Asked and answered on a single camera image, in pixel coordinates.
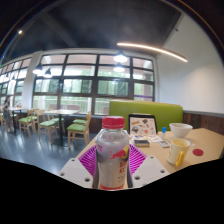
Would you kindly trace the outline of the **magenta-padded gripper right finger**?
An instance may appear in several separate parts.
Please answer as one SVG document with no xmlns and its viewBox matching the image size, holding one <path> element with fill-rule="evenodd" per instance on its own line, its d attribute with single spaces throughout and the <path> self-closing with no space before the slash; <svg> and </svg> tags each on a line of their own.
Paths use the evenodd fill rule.
<svg viewBox="0 0 224 224">
<path fill-rule="evenodd" d="M 127 184 L 129 188 L 140 188 L 167 176 L 169 172 L 154 156 L 147 156 L 134 145 L 130 145 Z"/>
</svg>

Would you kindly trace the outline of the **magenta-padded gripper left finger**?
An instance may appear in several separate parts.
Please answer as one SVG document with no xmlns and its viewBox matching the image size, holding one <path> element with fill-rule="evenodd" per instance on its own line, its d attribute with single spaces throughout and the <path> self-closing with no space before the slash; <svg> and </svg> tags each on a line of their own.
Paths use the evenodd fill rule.
<svg viewBox="0 0 224 224">
<path fill-rule="evenodd" d="M 97 189 L 99 173 L 96 146 L 92 146 L 78 158 L 71 158 L 61 169 L 59 176 L 81 187 Z"/>
</svg>

